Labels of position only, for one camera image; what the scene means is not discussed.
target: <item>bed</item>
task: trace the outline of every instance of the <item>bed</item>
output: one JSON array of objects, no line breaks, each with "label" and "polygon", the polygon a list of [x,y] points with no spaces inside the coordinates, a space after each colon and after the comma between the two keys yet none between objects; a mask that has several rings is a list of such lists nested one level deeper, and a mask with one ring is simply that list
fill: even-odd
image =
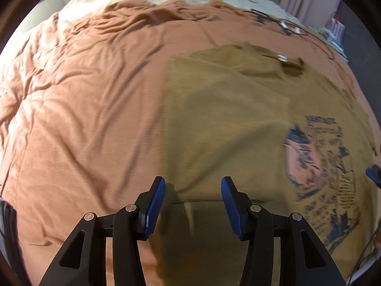
[{"label": "bed", "polygon": [[[380,161],[380,128],[340,55],[327,58],[319,44],[261,23],[251,9],[299,24],[273,0],[71,0],[24,35],[1,68],[0,187],[18,214],[32,285],[85,213],[115,213],[161,174],[160,109],[170,57],[242,41],[303,56],[362,106]],[[374,190],[372,197],[371,218],[363,221],[369,224],[352,242],[370,235]],[[163,285],[153,249],[140,245],[145,278]],[[356,257],[335,255],[345,277]],[[111,260],[108,249],[109,285]]]}]

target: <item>cable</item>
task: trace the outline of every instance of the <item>cable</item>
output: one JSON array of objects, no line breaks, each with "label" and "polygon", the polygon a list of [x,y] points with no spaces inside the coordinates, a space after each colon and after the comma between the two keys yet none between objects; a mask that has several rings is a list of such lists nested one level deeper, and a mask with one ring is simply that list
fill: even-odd
[{"label": "cable", "polygon": [[365,246],[364,250],[362,251],[362,253],[361,253],[360,257],[359,257],[359,260],[357,261],[355,267],[354,267],[353,270],[352,270],[352,274],[351,274],[351,277],[349,278],[349,281],[348,281],[348,285],[347,285],[347,286],[349,286],[349,285],[351,284],[351,280],[352,280],[353,274],[355,274],[356,268],[357,268],[357,266],[360,264],[362,256],[364,255],[364,253],[365,253],[365,251],[367,250],[369,244],[372,242],[373,238],[375,237],[377,231],[380,230],[380,228],[381,228],[381,223],[378,225],[376,231],[373,233],[373,235],[371,236],[369,242],[367,243],[367,245]]},{"label": "cable", "polygon": [[[279,27],[283,30],[283,32],[285,32],[288,36],[290,35],[298,35],[299,37],[301,37],[302,39],[304,39],[304,41],[306,42],[309,42],[309,43],[312,43],[313,45],[315,45],[316,47],[318,47],[322,52],[324,52],[327,56],[327,58],[329,60],[336,60],[335,59],[335,54],[333,53],[331,47],[325,42],[323,41],[321,38],[319,38],[317,35],[315,35],[314,33],[311,33],[310,31],[302,28],[301,26],[297,25],[297,24],[294,24],[293,22],[287,20],[287,19],[282,19],[282,20],[279,20],[277,18],[274,18],[274,17],[271,17],[269,16],[268,14],[266,13],[263,13],[263,12],[260,12],[258,10],[254,10],[254,9],[251,9],[251,10],[246,10],[244,12],[248,12],[248,13],[251,13],[251,14],[254,14],[257,16],[257,21],[264,24],[264,21],[267,20],[269,22],[274,22],[276,23],[277,25],[279,25]],[[282,25],[282,23],[287,23],[289,26],[292,26],[294,28],[299,28],[300,30],[302,30],[304,32],[304,34],[301,34],[301,33],[296,33],[295,31],[291,30],[288,26],[287,27],[284,27],[284,25]],[[312,40],[309,40],[308,38],[304,38],[304,36],[312,36],[314,38],[316,38],[317,40],[319,40],[320,42],[322,42],[325,47],[328,49],[329,53],[327,53],[323,48],[321,48],[317,43],[313,42]]]}]

